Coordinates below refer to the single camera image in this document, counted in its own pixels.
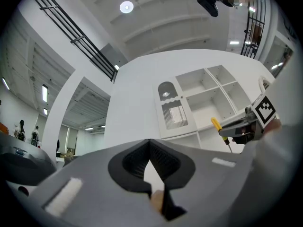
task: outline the ceiling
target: ceiling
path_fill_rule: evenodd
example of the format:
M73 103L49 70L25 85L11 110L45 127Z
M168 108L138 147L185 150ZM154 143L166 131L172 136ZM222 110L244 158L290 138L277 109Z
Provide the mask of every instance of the ceiling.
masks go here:
M22 29L9 21L2 36L4 64L1 73L9 82L11 92L44 115L51 110L61 88L71 75L57 64ZM48 86L47 103L42 99L42 85ZM94 131L104 131L109 100L81 82L66 110L63 124Z
M217 2L219 16L211 17L196 0L128 0L134 9L124 14L119 8L123 1L82 0L117 44L126 48L128 60L168 50L226 50L229 11L234 8Z

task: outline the round ceiling light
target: round ceiling light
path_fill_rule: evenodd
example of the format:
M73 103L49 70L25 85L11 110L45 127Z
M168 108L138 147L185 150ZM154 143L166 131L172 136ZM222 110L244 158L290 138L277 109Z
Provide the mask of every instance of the round ceiling light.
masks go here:
M120 5L120 10L123 13L130 13L133 9L134 9L134 5L130 1L125 1Z

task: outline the cabinet door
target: cabinet door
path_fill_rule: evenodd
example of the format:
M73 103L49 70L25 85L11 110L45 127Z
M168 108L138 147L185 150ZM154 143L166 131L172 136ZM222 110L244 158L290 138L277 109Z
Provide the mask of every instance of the cabinet door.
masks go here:
M176 78L156 83L154 98L161 138L188 134L197 130L186 98Z

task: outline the black metal railing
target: black metal railing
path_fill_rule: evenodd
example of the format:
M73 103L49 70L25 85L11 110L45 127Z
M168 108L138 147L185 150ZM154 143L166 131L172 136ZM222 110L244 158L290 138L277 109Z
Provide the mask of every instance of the black metal railing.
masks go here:
M256 57L260 42L263 35L265 15L266 15L266 3L265 0L253 0L252 8L255 11L250 10L251 3L248 2L248 15L247 25L245 32L245 39L243 42L241 55Z
M70 39L71 43L77 46L111 81L114 80L117 70L92 43L92 41L75 24L70 16L60 7L55 0L35 0L48 17L61 29Z

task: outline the fluorescent light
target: fluorescent light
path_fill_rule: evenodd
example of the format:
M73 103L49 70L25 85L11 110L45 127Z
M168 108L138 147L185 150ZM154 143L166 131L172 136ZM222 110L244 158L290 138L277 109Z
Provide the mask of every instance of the fluorescent light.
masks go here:
M43 101L47 102L47 90L48 90L48 87L46 85L42 85L42 98L43 98Z
M6 86L6 88L9 90L8 84L6 83L6 80L4 78L2 78L2 81L4 83L4 85Z
M120 5L120 11L123 13L130 13L134 9L134 5L130 1L125 1Z

